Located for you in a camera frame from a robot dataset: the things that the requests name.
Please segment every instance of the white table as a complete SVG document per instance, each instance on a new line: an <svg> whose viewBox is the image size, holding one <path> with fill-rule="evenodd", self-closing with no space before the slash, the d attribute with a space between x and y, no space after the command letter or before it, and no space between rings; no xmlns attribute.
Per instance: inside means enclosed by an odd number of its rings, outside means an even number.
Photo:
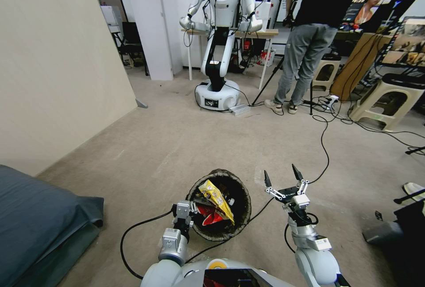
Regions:
<svg viewBox="0 0 425 287"><path fill-rule="evenodd" d="M189 30L189 31L187 31L187 34L189 36L191 36L191 35L207 36L208 32L199 31L199 30L193 30L193 32L192 32L192 30ZM272 45L272 42L273 42L273 38L275 36L277 36L278 34L279 34L278 29L266 29L266 31L264 31L264 32L258 31L258 32L252 32L252 33L245 33L243 31L237 31L235 33L235 36L236 36L236 38L254 38L254 39L269 40L269 47L267 49L267 55L266 55L266 60L268 60L269 55L270 55L271 45ZM191 61L190 61L190 46L187 47L187 58L188 58L188 61L189 61L189 80L192 80L192 64L191 64ZM267 69L267 62L265 62L264 67L263 67L263 73L261 74L260 86L259 86L258 90L261 90L261 88L263 86L264 74L266 73L266 69Z"/></svg>

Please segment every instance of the garbage can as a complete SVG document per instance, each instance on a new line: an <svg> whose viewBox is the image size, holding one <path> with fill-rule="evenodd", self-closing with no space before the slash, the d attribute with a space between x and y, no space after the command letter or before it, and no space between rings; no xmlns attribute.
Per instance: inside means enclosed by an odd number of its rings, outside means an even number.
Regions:
<svg viewBox="0 0 425 287"><path fill-rule="evenodd" d="M233 198L235 200L233 205L230 206L235 224L233 225L229 220L225 220L203 226L202 222L204 221L204 217L198 214L192 218L193 229L207 240L228 240L239 234L247 225L251 217L251 198L249 197L248 190L236 175L227 170L217 169L199 179L190 189L186 196L186 200L193 201L196 196L202 196L198 187L208 179L217 188L223 185L226 188L228 198Z"/></svg>

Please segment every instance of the yellow chip bag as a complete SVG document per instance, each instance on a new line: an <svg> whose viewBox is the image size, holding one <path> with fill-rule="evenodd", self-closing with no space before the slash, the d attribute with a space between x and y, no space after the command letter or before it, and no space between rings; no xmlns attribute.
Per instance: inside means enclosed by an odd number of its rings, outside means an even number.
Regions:
<svg viewBox="0 0 425 287"><path fill-rule="evenodd" d="M218 212L221 212L223 214L222 216L228 218L233 225L235 224L235 221L233 220L233 213L230 210L229 205L223 198L223 195L221 194L220 190L216 188L216 186L210 180L206 180L204 184L198 187L198 189L205 196L205 198L207 198L211 203L213 203L217 207Z"/></svg>

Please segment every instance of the beige carpet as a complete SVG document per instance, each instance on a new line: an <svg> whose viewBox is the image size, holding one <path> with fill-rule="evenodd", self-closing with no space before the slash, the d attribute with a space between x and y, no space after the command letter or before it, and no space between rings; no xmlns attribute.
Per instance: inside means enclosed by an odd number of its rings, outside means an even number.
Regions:
<svg viewBox="0 0 425 287"><path fill-rule="evenodd" d="M260 71L256 66L228 78L238 82L252 101ZM136 95L149 108L129 113L39 176L78 195L105 198L104 228L62 287L138 286L139 281L121 262L121 235L132 224L168 211L195 181L215 168L240 177L256 213L269 199L264 192L264 169L276 188L284 188L295 184L291 163L309 180L326 165L320 145L325 124L314 121L307 108L301 107L295 116L277 116L261 106L235 117L195 104L193 90L203 78L199 71L194 70L193 81L188 80L186 70L168 82L151 81L140 69L129 74ZM278 75L261 100L273 96L277 79ZM425 134L423 123L422 116L411 112L398 130ZM410 144L425 143L412 135L397 136ZM405 155L406 147L386 135L339 121L329 124L324 143L329 169L307 190L312 201L309 211L320 220L317 230L329 237L352 286L394 286L381 252L365 243L361 232L377 222L375 210L386 220L394 219L392 213L398 206L392 199L403 196L403 183L425 185L424 158ZM171 217L166 217L128 235L125 253L140 274L157 261L161 234L170 222ZM295 286L306 286L283 240L286 222L287 215L273 202L237 238L204 257L231 257ZM190 254L211 245L196 233L190 234Z"/></svg>

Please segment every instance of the stool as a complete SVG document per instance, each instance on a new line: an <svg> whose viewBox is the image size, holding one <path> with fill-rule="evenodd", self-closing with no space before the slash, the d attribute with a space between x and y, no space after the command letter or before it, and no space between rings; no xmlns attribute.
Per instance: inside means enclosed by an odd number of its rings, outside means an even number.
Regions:
<svg viewBox="0 0 425 287"><path fill-rule="evenodd" d="M340 67L341 57L335 54L325 54L319 62L319 66L313 75L313 86L324 86L325 91L329 91L333 80L335 79L336 73ZM333 70L330 73L330 76L327 78L326 73L321 73L322 70L330 68L333 66Z"/></svg>
<svg viewBox="0 0 425 287"><path fill-rule="evenodd" d="M350 113L353 121L363 117L385 123L384 131L391 132L400 120L410 111L425 90L423 78L408 77L404 74L386 74L368 92L357 101ZM387 93L396 93L397 97L385 103ZM383 113L370 110L372 106L384 109Z"/></svg>

